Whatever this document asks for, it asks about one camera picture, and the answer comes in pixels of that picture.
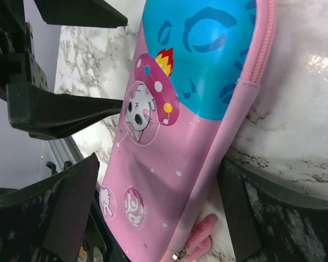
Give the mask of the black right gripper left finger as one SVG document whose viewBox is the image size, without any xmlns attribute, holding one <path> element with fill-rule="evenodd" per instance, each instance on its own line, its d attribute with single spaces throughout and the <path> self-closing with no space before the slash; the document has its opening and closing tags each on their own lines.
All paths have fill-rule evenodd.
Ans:
<svg viewBox="0 0 328 262">
<path fill-rule="evenodd" d="M 98 171 L 92 154 L 25 188 L 0 188 L 0 261 L 77 261 Z"/>
</svg>

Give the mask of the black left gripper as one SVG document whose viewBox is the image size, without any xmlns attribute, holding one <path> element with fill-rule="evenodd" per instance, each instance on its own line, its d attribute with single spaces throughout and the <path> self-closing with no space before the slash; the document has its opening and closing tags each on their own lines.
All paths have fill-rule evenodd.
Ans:
<svg viewBox="0 0 328 262">
<path fill-rule="evenodd" d="M 103 0 L 39 0 L 38 10 L 50 25 L 117 28 L 128 23 L 125 15 Z M 7 92 L 13 128 L 36 139 L 62 139 L 119 114 L 123 103 L 55 94 L 47 89 L 46 75 L 34 55 L 32 26 L 25 20 L 24 2 L 0 1 L 0 99 L 5 101 Z"/>
</svg>

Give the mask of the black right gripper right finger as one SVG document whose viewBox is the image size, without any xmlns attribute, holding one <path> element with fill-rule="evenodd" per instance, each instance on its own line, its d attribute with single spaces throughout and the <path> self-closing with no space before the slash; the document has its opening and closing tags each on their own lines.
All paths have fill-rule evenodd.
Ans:
<svg viewBox="0 0 328 262">
<path fill-rule="evenodd" d="M 328 261 L 328 201 L 225 157 L 220 195 L 236 261 Z"/>
</svg>

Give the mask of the pink cartoon pencil case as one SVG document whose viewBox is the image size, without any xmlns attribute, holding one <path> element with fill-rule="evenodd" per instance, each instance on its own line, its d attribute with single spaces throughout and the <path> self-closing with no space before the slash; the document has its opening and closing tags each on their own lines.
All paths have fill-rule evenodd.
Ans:
<svg viewBox="0 0 328 262">
<path fill-rule="evenodd" d="M 146 1 L 99 192 L 130 261 L 193 261 L 212 245 L 197 222 L 259 90 L 274 1 Z"/>
</svg>

